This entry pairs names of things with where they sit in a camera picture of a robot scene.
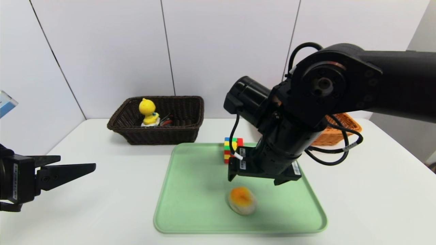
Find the rubik's cube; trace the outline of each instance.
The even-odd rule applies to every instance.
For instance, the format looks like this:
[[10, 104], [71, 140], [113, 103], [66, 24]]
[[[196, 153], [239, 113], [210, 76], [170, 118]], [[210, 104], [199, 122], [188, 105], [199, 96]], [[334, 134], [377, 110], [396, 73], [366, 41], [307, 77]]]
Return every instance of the rubik's cube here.
[[[228, 159], [230, 157], [234, 157], [231, 153], [230, 153], [230, 138], [226, 137], [224, 139], [224, 163], [228, 163]], [[236, 150], [236, 148], [238, 146], [243, 146], [244, 145], [244, 141], [242, 140], [242, 138], [233, 138], [232, 139], [232, 146], [233, 149]]]

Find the yellow toy duck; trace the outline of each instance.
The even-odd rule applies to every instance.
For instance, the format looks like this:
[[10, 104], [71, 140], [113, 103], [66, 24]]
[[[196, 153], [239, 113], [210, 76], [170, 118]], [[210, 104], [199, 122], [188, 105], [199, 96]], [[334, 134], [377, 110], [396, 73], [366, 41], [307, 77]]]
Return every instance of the yellow toy duck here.
[[145, 116], [142, 121], [142, 127], [158, 126], [160, 123], [159, 114], [155, 112], [156, 106], [149, 99], [142, 99], [139, 103], [139, 112]]

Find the green tray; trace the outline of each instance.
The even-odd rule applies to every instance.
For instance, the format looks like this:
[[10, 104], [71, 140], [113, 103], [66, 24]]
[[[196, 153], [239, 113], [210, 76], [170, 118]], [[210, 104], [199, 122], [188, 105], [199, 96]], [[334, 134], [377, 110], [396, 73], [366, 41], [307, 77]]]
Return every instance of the green tray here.
[[[227, 181], [223, 144], [183, 143], [172, 152], [154, 214], [162, 233], [315, 233], [327, 217], [302, 173], [298, 181], [274, 186], [273, 179], [236, 176]], [[248, 187], [257, 199], [254, 214], [228, 205], [232, 188]]]

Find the table surface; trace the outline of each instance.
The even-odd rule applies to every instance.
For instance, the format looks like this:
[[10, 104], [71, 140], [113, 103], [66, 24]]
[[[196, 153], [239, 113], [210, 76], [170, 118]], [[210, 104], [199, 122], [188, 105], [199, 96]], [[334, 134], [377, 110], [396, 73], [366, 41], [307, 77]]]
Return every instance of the table surface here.
[[[436, 242], [436, 175], [368, 120], [357, 120], [364, 141], [350, 151], [345, 162], [328, 167], [306, 154], [300, 157], [300, 166], [329, 220], [325, 231], [311, 235], [159, 233], [153, 226], [153, 214], [174, 146], [131, 146], [108, 130], [107, 122], [83, 122], [50, 152], [62, 156], [61, 164], [95, 162], [97, 169], [43, 191], [20, 213], [2, 212], [2, 245]], [[205, 119], [196, 142], [222, 142], [233, 124], [233, 119]], [[260, 137], [245, 120], [235, 136], [245, 142]], [[339, 157], [316, 155], [325, 160]]]

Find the cable label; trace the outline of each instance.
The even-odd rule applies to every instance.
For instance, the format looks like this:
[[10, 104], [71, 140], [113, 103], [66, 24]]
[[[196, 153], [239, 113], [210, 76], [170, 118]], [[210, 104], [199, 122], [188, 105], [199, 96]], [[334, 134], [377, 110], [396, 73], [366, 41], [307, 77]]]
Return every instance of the cable label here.
[[297, 161], [292, 163], [292, 168], [294, 169], [294, 174], [295, 175], [301, 175], [300, 167], [298, 167]]
[[18, 200], [18, 164], [16, 163], [14, 163], [14, 176], [12, 181], [12, 198]]
[[351, 148], [355, 147], [356, 145], [358, 145], [357, 142], [354, 142], [354, 143], [352, 143], [352, 144], [350, 144], [350, 145], [348, 145], [348, 146], [346, 146], [346, 147], [344, 147], [344, 148], [342, 148], [342, 149], [343, 149], [344, 151], [348, 151], [348, 150], [350, 150]]
[[[239, 148], [239, 154], [242, 156], [242, 157], [245, 157], [245, 149], [244, 148]], [[239, 168], [240, 169], [243, 169], [243, 170], [246, 170], [247, 169], [247, 164], [245, 163], [245, 161], [244, 160], [239, 160]]]

